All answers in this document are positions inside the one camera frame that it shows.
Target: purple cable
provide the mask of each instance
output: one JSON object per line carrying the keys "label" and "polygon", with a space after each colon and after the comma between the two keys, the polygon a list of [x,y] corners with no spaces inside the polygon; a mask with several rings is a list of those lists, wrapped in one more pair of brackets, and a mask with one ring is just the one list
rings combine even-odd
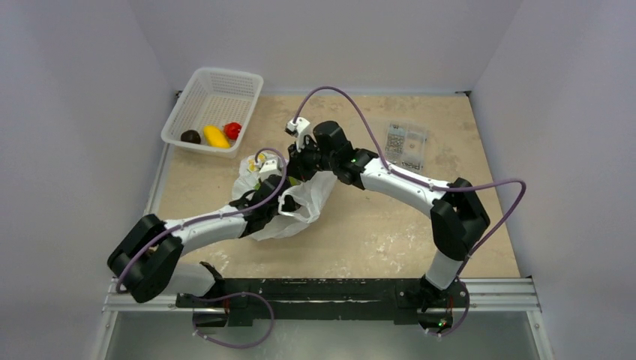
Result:
{"label": "purple cable", "polygon": [[[276,150],[275,148],[261,148],[257,153],[256,156],[254,157],[255,161],[258,161],[258,155],[260,155],[261,152],[264,151],[269,151],[269,152],[274,152],[276,155],[278,155],[278,157],[280,158],[280,161],[283,163],[283,177],[281,178],[280,182],[278,183],[278,186],[276,187],[276,189],[274,190],[274,192],[270,193],[269,196],[267,196],[263,201],[259,202],[256,205],[247,207],[247,208],[243,208],[242,210],[237,210],[237,211],[232,211],[232,212],[228,212],[227,214],[223,214],[223,216],[234,216],[234,215],[239,215],[242,214],[244,212],[250,212],[254,209],[258,209],[260,206],[266,204],[269,200],[271,200],[272,198],[274,198],[276,196],[276,194],[278,193],[278,191],[281,190],[281,188],[283,187],[283,183],[285,182],[285,179],[287,178],[287,162],[285,161],[285,157],[283,156],[283,154],[281,154],[280,151]],[[183,227],[189,227],[190,225],[194,225],[196,223],[200,223],[202,221],[208,221],[208,220],[213,220],[213,219],[218,219],[221,217],[221,214],[210,214],[210,215],[206,215],[206,216],[199,216],[199,217],[195,217],[194,219],[190,219],[186,222],[184,222],[182,225],[177,225],[177,226],[173,226],[169,229],[165,229],[163,232],[161,232],[159,235],[155,236],[151,241],[148,242],[148,244],[146,244],[144,247],[141,248],[141,250],[139,250],[132,259],[130,259],[130,261],[128,262],[128,265],[126,265],[126,267],[124,267],[124,271],[121,272],[121,274],[119,275],[119,279],[117,280],[117,285],[115,286],[115,290],[117,291],[117,293],[125,293],[124,290],[122,290],[122,283],[124,281],[124,279],[126,278],[126,276],[128,275],[128,272],[130,272],[131,268],[133,267],[133,265],[137,262],[137,260],[139,260],[139,258],[146,253],[146,251],[148,251],[149,248],[152,248],[153,245],[155,245],[157,242],[159,242],[159,240],[161,240],[164,236],[170,234],[173,231],[179,230]]]}
{"label": "purple cable", "polygon": [[468,315],[468,308],[470,306],[468,289],[466,287],[466,284],[464,284],[464,282],[459,280],[459,274],[464,270],[464,267],[466,267],[466,264],[468,263],[470,256],[473,255],[475,251],[477,251],[477,249],[479,249],[506,222],[506,220],[508,220],[508,218],[510,218],[510,215],[517,208],[517,205],[519,205],[521,198],[523,198],[524,194],[526,193],[526,188],[527,188],[526,182],[524,180],[521,180],[520,178],[510,178],[510,179],[505,179],[500,181],[494,181],[494,182],[491,182],[490,184],[483,184],[483,185],[470,186],[470,187],[439,187],[439,186],[429,184],[426,181],[413,178],[412,176],[409,176],[408,174],[405,174],[403,172],[399,172],[396,169],[393,169],[393,166],[391,166],[389,162],[386,160],[386,158],[384,157],[384,152],[382,151],[380,144],[377,142],[377,139],[374,136],[373,131],[371,131],[371,127],[369,126],[369,123],[367,122],[367,119],[365,118],[365,114],[362,113],[362,111],[358,107],[358,104],[346,92],[344,92],[343,90],[339,88],[335,88],[334,86],[320,86],[319,88],[315,88],[314,90],[312,90],[309,94],[307,94],[304,100],[300,103],[300,106],[298,107],[298,110],[296,110],[296,114],[294,115],[293,122],[296,123],[296,121],[298,120],[298,117],[300,116],[302,108],[305,107],[305,104],[309,101],[309,98],[311,98],[314,94],[316,94],[317,92],[321,90],[332,90],[334,92],[337,92],[338,94],[344,96],[351,103],[351,105],[353,105],[353,108],[360,116],[360,119],[362,120],[364,127],[367,129],[367,132],[369,133],[369,137],[371,138],[371,141],[373,141],[373,144],[376,147],[376,150],[379,155],[379,159],[380,161],[382,161],[382,165],[384,165],[384,167],[388,169],[390,173],[395,174],[397,177],[400,177],[409,182],[412,182],[413,184],[425,186],[426,188],[430,188],[431,190],[445,191],[448,193],[465,193],[468,191],[480,191],[484,189],[495,188],[501,185],[511,184],[514,182],[517,182],[521,185],[521,190],[519,191],[519,194],[517,195],[517,199],[514,200],[514,202],[508,209],[508,211],[505,212],[505,214],[501,217],[501,219],[497,221],[497,223],[493,226],[493,228],[490,229],[490,231],[486,233],[486,235],[484,235],[484,237],[481,238],[481,240],[475,243],[475,245],[468,252],[468,256],[462,262],[460,268],[457,270],[457,280],[460,281],[462,287],[464,288],[466,292],[467,305],[466,305],[466,310],[463,312],[461,318],[457,321],[457,324],[455,324],[450,331],[447,331],[446,333],[442,334],[442,336],[446,336],[452,333],[456,328],[459,327],[459,325],[461,325],[461,323],[464,322],[464,319],[466,319],[466,316]]}
{"label": "purple cable", "polygon": [[253,292],[236,292],[233,294],[221,296],[220,298],[197,298],[196,296],[194,298],[200,300],[201,302],[220,302],[225,299],[235,298],[237,296],[251,296],[253,298],[257,298],[261,302],[263,302],[263,304],[265,304],[265,306],[267,307],[267,310],[269,311],[269,318],[271,319],[271,321],[269,322],[269,327],[267,328],[267,331],[259,340],[252,341],[251,343],[235,344],[235,343],[226,343],[224,341],[214,339],[212,337],[209,337],[206,334],[201,333],[201,331],[199,331],[199,329],[197,328],[197,324],[194,322],[194,315],[193,315],[192,327],[194,328],[194,333],[199,335],[203,340],[207,340],[217,345],[221,345],[222,347],[229,347],[230,349],[249,349],[265,341],[265,339],[269,337],[269,335],[272,333],[272,330],[274,329],[275,320],[274,320],[274,309],[272,309],[272,306],[269,304],[269,302],[267,302],[267,300],[265,300],[265,298],[263,298],[261,295],[255,294]]}
{"label": "purple cable", "polygon": [[466,286],[466,284],[459,279],[459,277],[457,278],[457,281],[459,281],[459,284],[461,285],[461,287],[463,287],[463,291],[466,293],[466,308],[463,309],[463,313],[461,314],[461,317],[459,318],[459,320],[448,330],[448,331],[444,331],[441,335],[441,337],[445,337],[446,335],[450,335],[452,332],[454,332],[455,330],[457,330],[457,328],[459,328],[459,326],[464,322],[464,320],[466,319],[466,316],[468,316],[468,308],[470,307],[470,294],[468,293],[468,287]]}
{"label": "purple cable", "polygon": [[[283,187],[285,179],[287,179],[287,162],[285,161],[285,157],[283,156],[283,154],[281,154],[280,151],[278,151],[275,148],[261,148],[256,153],[256,155],[254,156],[254,159],[255,159],[256,162],[258,162],[258,155],[260,155],[260,153],[264,152],[264,151],[274,152],[280,158],[280,161],[283,163],[283,176],[282,176],[280,182],[278,183],[278,186],[276,187],[276,189],[271,194],[269,194],[269,196],[267,196],[263,201],[257,203],[256,205],[249,206],[247,208],[243,208],[242,210],[228,212],[227,214],[223,214],[223,216],[235,216],[235,215],[242,214],[244,212],[249,212],[249,211],[252,211],[254,209],[258,209],[260,206],[266,204],[269,200],[273,199],[276,196],[276,194],[278,194],[278,191],[280,191],[281,188]],[[125,293],[125,291],[122,290],[122,283],[123,283],[123,280],[128,275],[128,273],[131,271],[131,268],[133,267],[133,265],[137,262],[137,260],[139,260],[139,258],[143,254],[146,253],[146,251],[148,251],[149,248],[151,248],[153,245],[157,244],[157,242],[159,242],[159,240],[161,240],[164,236],[172,233],[173,231],[176,231],[176,230],[179,230],[179,229],[182,229],[182,228],[185,228],[185,227],[189,227],[190,225],[193,225],[193,224],[196,224],[196,223],[200,223],[202,221],[208,221],[208,220],[217,219],[217,218],[220,218],[220,217],[221,217],[221,214],[219,214],[219,213],[210,214],[210,215],[206,215],[206,216],[195,217],[194,219],[190,219],[190,220],[184,222],[182,225],[177,225],[177,226],[173,226],[173,227],[171,227],[169,229],[165,229],[159,235],[155,236],[151,241],[148,242],[148,244],[146,244],[144,247],[142,247],[141,250],[139,250],[133,256],[132,259],[130,259],[130,261],[128,262],[126,267],[124,267],[124,270],[121,272],[121,274],[119,275],[119,279],[117,280],[117,285],[115,286],[115,291],[117,293],[120,293],[120,294],[121,293]],[[212,299],[211,301],[218,301],[220,299],[228,299],[229,297],[234,297],[234,296],[238,296],[238,295],[242,295],[242,293],[226,295],[226,296],[224,296],[222,298]],[[258,341],[246,344],[246,347],[253,347],[253,346],[256,346],[256,345],[262,343],[269,336],[269,334],[272,332],[272,328],[274,327],[274,311],[272,310],[272,307],[269,305],[267,300],[265,300],[262,296],[259,296],[257,294],[251,294],[249,292],[246,292],[245,295],[255,296],[258,299],[260,299],[261,301],[265,302],[265,304],[267,305],[268,309],[270,310],[270,314],[271,314],[270,329],[267,331],[267,333],[265,333],[265,336],[263,336]],[[231,347],[233,349],[245,349],[246,348],[246,347],[240,347],[240,345],[234,345],[234,344],[231,344],[231,343],[224,343],[223,341],[218,341],[218,340],[214,340],[213,342],[215,342],[216,344],[225,346],[225,347]]]}

